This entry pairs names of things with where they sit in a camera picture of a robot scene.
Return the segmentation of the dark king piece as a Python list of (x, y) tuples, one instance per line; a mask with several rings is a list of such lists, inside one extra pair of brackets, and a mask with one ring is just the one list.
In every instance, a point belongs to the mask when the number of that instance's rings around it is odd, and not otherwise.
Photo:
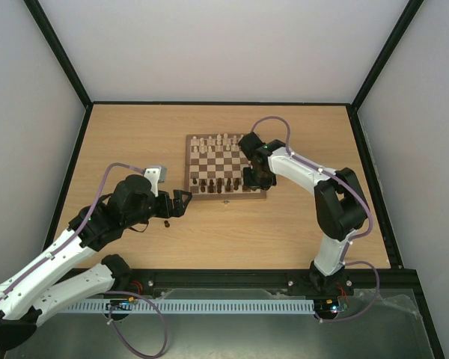
[(222, 186), (223, 186), (222, 178), (218, 178), (217, 181), (216, 181), (216, 192), (218, 194), (222, 193)]

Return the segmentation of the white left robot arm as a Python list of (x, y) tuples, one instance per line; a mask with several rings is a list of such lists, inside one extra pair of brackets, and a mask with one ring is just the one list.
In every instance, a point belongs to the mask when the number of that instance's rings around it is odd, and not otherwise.
[(153, 217), (183, 216), (192, 194), (161, 191), (160, 181), (155, 168), (129, 175), (111, 194), (100, 195), (95, 207), (83, 208), (43, 253), (0, 284), (0, 349), (20, 346), (44, 322), (76, 302), (129, 286), (132, 270), (117, 254), (80, 275), (67, 280), (63, 276), (125, 230), (148, 224)]

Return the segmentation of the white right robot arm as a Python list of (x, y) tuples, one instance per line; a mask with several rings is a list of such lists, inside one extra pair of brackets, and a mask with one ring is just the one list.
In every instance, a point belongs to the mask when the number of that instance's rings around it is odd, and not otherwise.
[(314, 291), (329, 292), (340, 280), (351, 242), (364, 222), (371, 220), (355, 172), (323, 167), (293, 152), (283, 141), (261, 141), (255, 132), (244, 135), (238, 145), (250, 161), (243, 169), (246, 187), (267, 191), (282, 176), (314, 196), (323, 239), (311, 262), (309, 281)]

